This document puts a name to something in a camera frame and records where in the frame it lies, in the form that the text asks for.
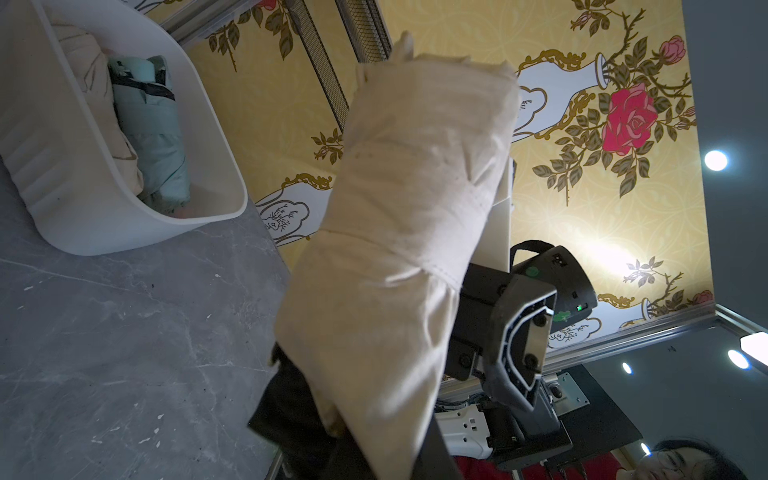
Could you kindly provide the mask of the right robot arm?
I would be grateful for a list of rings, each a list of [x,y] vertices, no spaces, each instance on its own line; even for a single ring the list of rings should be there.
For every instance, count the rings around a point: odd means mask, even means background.
[[[641,437],[583,368],[546,374],[551,334],[586,319],[597,295],[565,247],[528,240],[510,250],[519,251],[532,256],[509,272],[472,265],[464,277],[444,372],[479,380],[480,391],[437,401],[425,443],[432,462],[564,470]]]

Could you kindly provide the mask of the beige umbrella with black handle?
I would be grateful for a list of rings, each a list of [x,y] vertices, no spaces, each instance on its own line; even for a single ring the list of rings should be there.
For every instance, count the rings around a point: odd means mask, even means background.
[[[416,54],[409,34],[359,66],[341,169],[249,423],[291,478],[458,476],[421,453],[519,108],[513,66]]]

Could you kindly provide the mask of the mint green umbrella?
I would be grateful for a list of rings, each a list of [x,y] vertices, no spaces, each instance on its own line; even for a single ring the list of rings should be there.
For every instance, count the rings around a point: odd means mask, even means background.
[[[113,56],[108,68],[117,120],[138,155],[143,177],[138,198],[160,214],[174,215],[191,193],[168,63],[162,56]]]

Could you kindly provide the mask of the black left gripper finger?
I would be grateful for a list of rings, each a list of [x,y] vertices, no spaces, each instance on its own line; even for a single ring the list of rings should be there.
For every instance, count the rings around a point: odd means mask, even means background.
[[[422,448],[414,464],[412,480],[462,480],[463,476],[449,454],[435,417],[432,417]]]

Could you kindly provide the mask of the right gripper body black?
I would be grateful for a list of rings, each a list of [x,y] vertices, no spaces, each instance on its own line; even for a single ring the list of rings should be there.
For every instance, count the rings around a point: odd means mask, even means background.
[[[462,381],[475,376],[493,401],[516,413],[531,413],[556,300],[551,284],[470,265],[444,374]]]

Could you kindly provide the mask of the beige umbrella front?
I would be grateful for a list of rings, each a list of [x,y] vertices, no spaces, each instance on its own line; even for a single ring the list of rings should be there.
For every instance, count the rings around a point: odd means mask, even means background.
[[[128,189],[140,194],[144,184],[138,155],[119,126],[107,56],[92,34],[50,7],[44,11],[118,172]]]

